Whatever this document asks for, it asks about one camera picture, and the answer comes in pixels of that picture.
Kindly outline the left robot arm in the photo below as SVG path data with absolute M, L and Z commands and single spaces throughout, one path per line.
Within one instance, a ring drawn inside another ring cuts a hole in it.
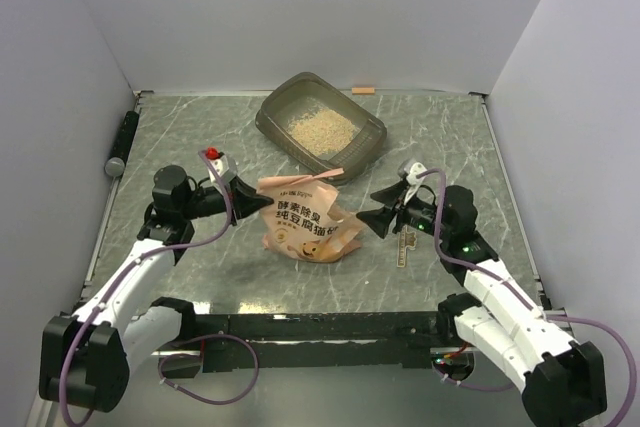
M 152 201 L 128 257 L 82 307 L 53 317 L 42 334 L 39 396 L 61 405 L 109 412 L 130 375 L 153 351 L 184 349 L 198 333 L 189 301 L 161 297 L 138 310 L 155 284 L 197 247 L 193 222 L 222 214 L 229 228 L 272 204 L 221 160 L 207 164 L 212 186 L 196 186 L 169 165 L 154 175 Z

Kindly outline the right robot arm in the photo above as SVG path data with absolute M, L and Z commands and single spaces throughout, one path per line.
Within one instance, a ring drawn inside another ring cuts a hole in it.
M 518 285 L 476 228 L 472 191 L 450 185 L 429 203 L 418 190 L 402 180 L 373 193 L 380 208 L 357 217 L 380 238 L 403 227 L 433 237 L 445 270 L 465 290 L 439 304 L 440 340 L 482 352 L 518 389 L 536 426 L 577 426 L 603 413 L 602 354 L 549 321 Z

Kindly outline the pink cat litter bag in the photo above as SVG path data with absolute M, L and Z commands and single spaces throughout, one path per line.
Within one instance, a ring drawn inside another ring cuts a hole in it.
M 261 178 L 257 192 L 273 200 L 260 210 L 267 228 L 263 246 L 313 263 L 333 263 L 359 249 L 364 224 L 338 205 L 339 191 L 329 183 L 343 173 L 339 168 L 316 175 Z

